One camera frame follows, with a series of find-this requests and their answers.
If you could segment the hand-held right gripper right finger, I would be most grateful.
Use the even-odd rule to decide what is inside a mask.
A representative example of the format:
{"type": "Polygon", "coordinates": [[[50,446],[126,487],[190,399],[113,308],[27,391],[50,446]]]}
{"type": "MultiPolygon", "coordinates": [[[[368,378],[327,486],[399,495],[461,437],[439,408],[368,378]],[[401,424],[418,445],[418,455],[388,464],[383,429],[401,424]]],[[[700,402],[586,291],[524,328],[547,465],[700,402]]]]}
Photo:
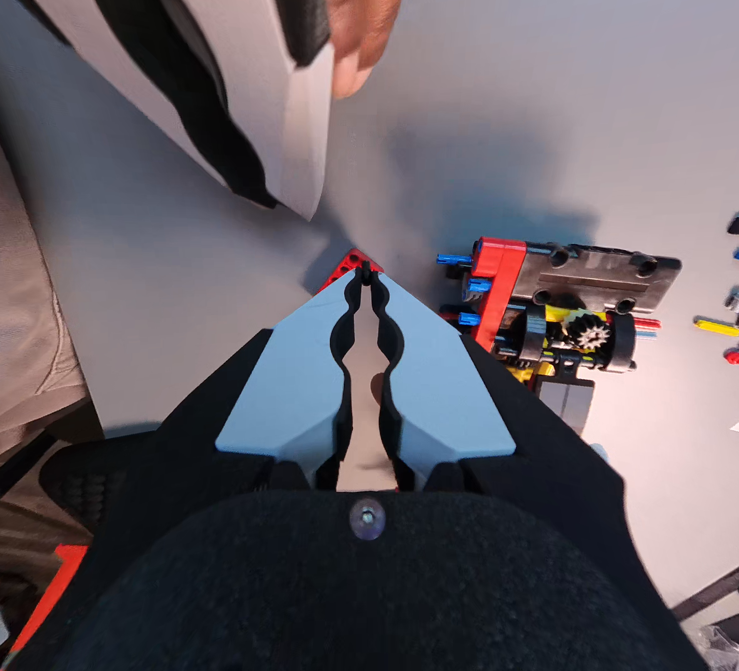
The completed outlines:
{"type": "Polygon", "coordinates": [[[383,272],[371,273],[381,441],[399,491],[421,491],[441,463],[507,457],[516,445],[462,335],[383,272]]]}

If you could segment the lego car model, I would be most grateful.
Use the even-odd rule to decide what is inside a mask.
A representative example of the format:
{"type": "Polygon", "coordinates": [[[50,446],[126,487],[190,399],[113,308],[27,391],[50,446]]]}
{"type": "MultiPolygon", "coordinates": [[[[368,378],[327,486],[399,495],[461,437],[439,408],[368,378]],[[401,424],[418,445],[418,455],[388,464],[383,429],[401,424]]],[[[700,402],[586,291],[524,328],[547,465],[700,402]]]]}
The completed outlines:
{"type": "Polygon", "coordinates": [[[440,317],[578,436],[595,391],[581,373],[636,370],[636,345],[658,335],[654,313],[683,268],[638,251],[485,236],[469,254],[439,254],[437,263],[461,293],[440,317]]]}

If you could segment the red flat object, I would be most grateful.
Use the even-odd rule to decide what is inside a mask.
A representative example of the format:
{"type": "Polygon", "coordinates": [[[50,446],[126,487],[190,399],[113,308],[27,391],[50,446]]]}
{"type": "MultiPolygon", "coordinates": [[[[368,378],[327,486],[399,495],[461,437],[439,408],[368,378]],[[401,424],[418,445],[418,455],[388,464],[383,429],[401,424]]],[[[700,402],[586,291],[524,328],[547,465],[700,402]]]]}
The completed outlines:
{"type": "Polygon", "coordinates": [[[54,555],[59,561],[59,569],[15,639],[9,656],[20,652],[42,626],[74,578],[88,549],[88,546],[66,544],[60,544],[55,548],[54,555]]]}

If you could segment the red angled lego beam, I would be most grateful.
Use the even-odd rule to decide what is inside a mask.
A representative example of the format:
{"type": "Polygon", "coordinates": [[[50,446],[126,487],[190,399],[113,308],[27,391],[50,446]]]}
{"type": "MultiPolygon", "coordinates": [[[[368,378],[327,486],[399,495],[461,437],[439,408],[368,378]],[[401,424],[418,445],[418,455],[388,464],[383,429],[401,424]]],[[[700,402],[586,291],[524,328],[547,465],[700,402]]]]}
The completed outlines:
{"type": "Polygon", "coordinates": [[[379,274],[384,272],[384,269],[363,251],[359,249],[350,249],[338,263],[337,267],[329,274],[328,278],[326,278],[316,293],[319,294],[345,274],[350,272],[353,273],[357,269],[360,270],[361,264],[364,260],[370,260],[372,262],[373,273],[379,274]]]}

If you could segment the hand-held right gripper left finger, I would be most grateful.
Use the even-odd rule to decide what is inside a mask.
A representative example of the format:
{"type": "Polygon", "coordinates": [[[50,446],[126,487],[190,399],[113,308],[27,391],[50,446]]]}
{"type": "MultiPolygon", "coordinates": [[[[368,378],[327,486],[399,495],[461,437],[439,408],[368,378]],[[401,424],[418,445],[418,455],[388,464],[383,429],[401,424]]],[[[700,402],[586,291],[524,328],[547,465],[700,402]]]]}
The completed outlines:
{"type": "Polygon", "coordinates": [[[356,270],[349,270],[271,330],[254,369],[215,440],[219,452],[297,464],[321,486],[340,452],[343,358],[353,346],[356,270]]]}

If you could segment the pile of mixed coloured pieces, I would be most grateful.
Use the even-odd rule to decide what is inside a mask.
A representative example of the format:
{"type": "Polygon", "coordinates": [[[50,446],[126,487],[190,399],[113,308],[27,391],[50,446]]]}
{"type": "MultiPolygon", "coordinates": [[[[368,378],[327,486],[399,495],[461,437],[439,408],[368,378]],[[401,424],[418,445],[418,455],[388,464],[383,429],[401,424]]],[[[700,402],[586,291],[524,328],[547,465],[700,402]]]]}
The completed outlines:
{"type": "Polygon", "coordinates": [[[722,322],[696,316],[692,324],[698,330],[721,335],[732,340],[732,346],[725,350],[724,360],[731,365],[738,365],[738,287],[733,286],[724,301],[725,308],[734,315],[733,322],[722,322]]]}

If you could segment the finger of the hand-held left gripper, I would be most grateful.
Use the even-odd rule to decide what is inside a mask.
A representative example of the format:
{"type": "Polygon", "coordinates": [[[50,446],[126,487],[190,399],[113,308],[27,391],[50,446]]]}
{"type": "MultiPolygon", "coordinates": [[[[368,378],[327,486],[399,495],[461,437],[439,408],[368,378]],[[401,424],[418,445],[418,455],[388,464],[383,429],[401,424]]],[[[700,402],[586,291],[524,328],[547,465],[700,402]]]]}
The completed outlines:
{"type": "MultiPolygon", "coordinates": [[[[174,13],[174,0],[164,1],[174,13]]],[[[262,161],[268,191],[278,205],[311,220],[326,171],[330,43],[300,68],[275,0],[179,1],[215,58],[227,112],[262,161]]]]}
{"type": "Polygon", "coordinates": [[[227,112],[215,58],[179,0],[21,0],[64,45],[235,195],[273,209],[262,161],[227,112]]]}

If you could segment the clear plastic bags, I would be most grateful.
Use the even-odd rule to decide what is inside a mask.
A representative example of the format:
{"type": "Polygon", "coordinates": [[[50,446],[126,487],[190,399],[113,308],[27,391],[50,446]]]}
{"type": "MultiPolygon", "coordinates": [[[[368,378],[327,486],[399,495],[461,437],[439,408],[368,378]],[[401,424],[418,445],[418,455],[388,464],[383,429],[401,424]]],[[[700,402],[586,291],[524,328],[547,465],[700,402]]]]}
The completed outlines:
{"type": "Polygon", "coordinates": [[[710,670],[738,670],[738,644],[718,626],[700,628],[696,638],[698,652],[710,670]]]}

